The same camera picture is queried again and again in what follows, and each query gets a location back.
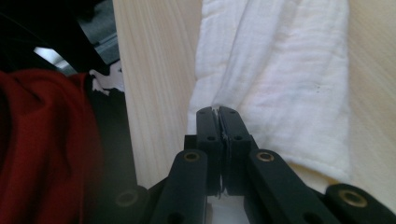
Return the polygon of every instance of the red fabric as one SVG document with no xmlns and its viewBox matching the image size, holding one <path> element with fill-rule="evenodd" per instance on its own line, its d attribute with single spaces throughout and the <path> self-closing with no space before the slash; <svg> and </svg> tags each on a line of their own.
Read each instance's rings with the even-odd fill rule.
<svg viewBox="0 0 396 224">
<path fill-rule="evenodd" d="M 86 75 L 0 72 L 0 223 L 83 223 L 101 173 Z"/>
</svg>

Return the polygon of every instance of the metal component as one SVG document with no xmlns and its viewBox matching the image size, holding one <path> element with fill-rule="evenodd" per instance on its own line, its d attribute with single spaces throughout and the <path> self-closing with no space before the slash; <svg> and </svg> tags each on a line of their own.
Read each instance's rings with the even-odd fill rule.
<svg viewBox="0 0 396 224">
<path fill-rule="evenodd" d="M 195 152 L 189 152 L 184 154 L 185 161 L 198 161 L 199 158 L 200 158 L 199 154 Z"/>
<path fill-rule="evenodd" d="M 229 195 L 243 195 L 247 183 L 248 153 L 253 146 L 251 136 L 235 110 L 221 106 L 219 120 L 226 145 L 222 182 Z"/>
<path fill-rule="evenodd" d="M 186 149 L 179 152 L 166 179 L 150 223 L 204 224 L 206 173 L 207 157 L 203 151 Z"/>
<path fill-rule="evenodd" d="M 274 156 L 268 152 L 259 152 L 257 153 L 257 159 L 260 161 L 273 161 Z"/>
<path fill-rule="evenodd" d="M 135 189 L 127 190 L 121 193 L 117 199 L 116 204 L 119 207 L 128 207 L 137 202 L 139 195 Z"/>
<path fill-rule="evenodd" d="M 219 121 L 212 107 L 199 110 L 197 117 L 196 147 L 208 157 L 207 195 L 218 195 L 221 191 L 220 175 L 223 144 L 219 133 Z"/>
<path fill-rule="evenodd" d="M 366 191 L 347 184 L 329 186 L 323 201 L 343 223 L 396 224 L 396 216 Z"/>
<path fill-rule="evenodd" d="M 259 154 L 274 158 L 262 162 Z M 252 150 L 247 172 L 274 223 L 340 223 L 275 152 Z"/>
<path fill-rule="evenodd" d="M 348 203 L 349 205 L 355 207 L 365 207 L 367 206 L 367 200 L 359 195 L 357 192 L 348 190 L 348 189 L 340 189 L 338 191 L 338 195 L 344 202 Z"/>
</svg>

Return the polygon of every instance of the wooden surface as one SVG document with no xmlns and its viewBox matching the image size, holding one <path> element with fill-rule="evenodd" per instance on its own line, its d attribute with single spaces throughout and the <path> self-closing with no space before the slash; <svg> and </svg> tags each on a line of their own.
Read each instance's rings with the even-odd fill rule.
<svg viewBox="0 0 396 224">
<path fill-rule="evenodd" d="M 137 178 L 148 188 L 183 146 L 201 3 L 113 3 Z M 396 212 L 396 2 L 349 4 L 352 184 Z"/>
</svg>

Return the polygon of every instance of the light wood panel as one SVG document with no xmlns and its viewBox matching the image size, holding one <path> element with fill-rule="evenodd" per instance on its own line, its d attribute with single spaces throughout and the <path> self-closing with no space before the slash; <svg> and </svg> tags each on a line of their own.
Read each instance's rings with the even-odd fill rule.
<svg viewBox="0 0 396 224">
<path fill-rule="evenodd" d="M 182 149 L 201 3 L 113 0 L 139 184 Z M 396 212 L 396 2 L 350 0 L 353 182 Z"/>
<path fill-rule="evenodd" d="M 113 3 L 137 179 L 149 188 L 168 175 L 183 148 L 201 5 Z"/>
<path fill-rule="evenodd" d="M 396 212 L 396 2 L 349 4 L 352 181 Z"/>
</svg>

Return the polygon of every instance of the white cloth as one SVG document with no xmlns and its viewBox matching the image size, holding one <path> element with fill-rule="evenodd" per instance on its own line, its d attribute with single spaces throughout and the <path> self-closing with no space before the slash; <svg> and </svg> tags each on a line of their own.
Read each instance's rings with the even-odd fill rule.
<svg viewBox="0 0 396 224">
<path fill-rule="evenodd" d="M 347 0 L 204 0 L 195 113 L 236 109 L 260 148 L 349 180 Z"/>
</svg>

